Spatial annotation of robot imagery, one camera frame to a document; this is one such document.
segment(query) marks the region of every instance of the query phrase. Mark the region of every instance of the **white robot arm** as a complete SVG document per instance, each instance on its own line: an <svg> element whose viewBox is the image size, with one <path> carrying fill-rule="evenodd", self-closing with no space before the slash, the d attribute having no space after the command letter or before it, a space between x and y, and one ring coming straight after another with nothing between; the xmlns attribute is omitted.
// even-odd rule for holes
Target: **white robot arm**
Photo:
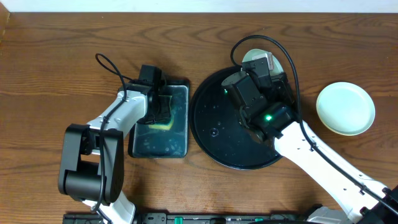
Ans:
<svg viewBox="0 0 398 224"><path fill-rule="evenodd" d="M111 65L108 58L102 55ZM113 65L113 73L123 76ZM170 119L170 98L159 96L162 71L143 65L139 79L125 84L115 101L86 125L71 124L65 131L58 189L92 207L106 222L131 224L135 206L122 192L123 139L133 126ZM81 155L99 154L101 162L84 161Z"/></svg>
<svg viewBox="0 0 398 224"><path fill-rule="evenodd" d="M386 188L384 184L373 180L371 177L357 170L357 168L352 166L318 138L308 127L307 123L303 122L303 124L308 136L316 142L322 153L345 170L350 176L367 186L375 194L378 194L380 198L385 196L382 191ZM296 163L318 182L337 201L353 223L357 223L362 219L363 216L360 211L363 207L372 209L378 203L376 199L362 192L359 187L355 186L354 183L327 163L317 152L312 150L297 122L293 122L287 128L283 129L282 134L283 136L280 139L275 139L275 150Z"/></svg>

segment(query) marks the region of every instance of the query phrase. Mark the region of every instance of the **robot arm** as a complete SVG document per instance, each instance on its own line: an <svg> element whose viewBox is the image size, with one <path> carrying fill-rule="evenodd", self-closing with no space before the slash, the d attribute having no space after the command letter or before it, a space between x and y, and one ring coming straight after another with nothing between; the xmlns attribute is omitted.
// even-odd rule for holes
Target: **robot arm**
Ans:
<svg viewBox="0 0 398 224"><path fill-rule="evenodd" d="M396 213L384 200L380 202L375 199L391 198L391 191L384 184L353 167L303 122L305 132L316 143L320 153L308 143L298 123L300 119L297 119L293 110L294 98L286 73L273 76L270 74L271 57L270 53L252 57L252 60L242 63L240 72L232 74L221 84L228 92L240 125L253 140L273 145L279 154L308 173L338 202L353 223L359 222L366 211L381 202L391 212ZM329 223L322 218L312 221Z"/></svg>
<svg viewBox="0 0 398 224"><path fill-rule="evenodd" d="M58 189L86 205L97 204L101 192L101 166L104 166L104 194L98 213L113 223L128 224L135 206L123 194L123 139L136 123L153 124L170 119L170 98L159 96L162 71L143 65L139 79L126 85L126 100L107 119L103 129L104 164L84 161L81 155L99 154L100 128L104 117L123 100L124 90L97 118L86 125L71 124L65 131Z"/></svg>
<svg viewBox="0 0 398 224"><path fill-rule="evenodd" d="M304 127L307 134L317 143L318 148L336 165L363 185L366 185L370 190L378 194L380 198L385 196L382 191L386 188L384 184L373 180L344 160L318 138L306 123L304 123ZM283 129L282 134L283 136L280 139L275 139L275 150L296 163L318 182L337 201L353 223L357 223L362 219L361 210L363 207L372 209L378 203L376 199L362 192L359 187L355 186L354 183L327 163L317 152L311 150L311 146L305 140L297 122L293 122Z"/></svg>

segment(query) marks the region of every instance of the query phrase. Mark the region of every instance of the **white wall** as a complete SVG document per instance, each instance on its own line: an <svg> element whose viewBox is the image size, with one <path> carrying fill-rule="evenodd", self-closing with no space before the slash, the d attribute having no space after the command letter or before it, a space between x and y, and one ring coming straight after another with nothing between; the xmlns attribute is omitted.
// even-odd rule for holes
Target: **white wall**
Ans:
<svg viewBox="0 0 398 224"><path fill-rule="evenodd" d="M398 0L0 0L10 12L398 12Z"/></svg>

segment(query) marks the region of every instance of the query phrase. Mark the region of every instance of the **white plate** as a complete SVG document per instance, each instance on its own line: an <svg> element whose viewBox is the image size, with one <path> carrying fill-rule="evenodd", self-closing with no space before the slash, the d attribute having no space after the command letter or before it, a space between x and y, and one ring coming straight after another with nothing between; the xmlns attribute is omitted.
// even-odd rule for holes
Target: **white plate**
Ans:
<svg viewBox="0 0 398 224"><path fill-rule="evenodd" d="M317 112L326 127L347 136L361 134L370 128L376 114L369 94L346 82L333 83L321 91Z"/></svg>

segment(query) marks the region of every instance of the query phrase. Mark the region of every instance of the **green connector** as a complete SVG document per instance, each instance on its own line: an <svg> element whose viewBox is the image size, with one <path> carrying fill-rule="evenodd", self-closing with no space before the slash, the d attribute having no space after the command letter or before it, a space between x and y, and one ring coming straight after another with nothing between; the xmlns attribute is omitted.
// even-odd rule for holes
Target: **green connector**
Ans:
<svg viewBox="0 0 398 224"><path fill-rule="evenodd" d="M174 224L182 224L182 217L175 217L174 218Z"/></svg>

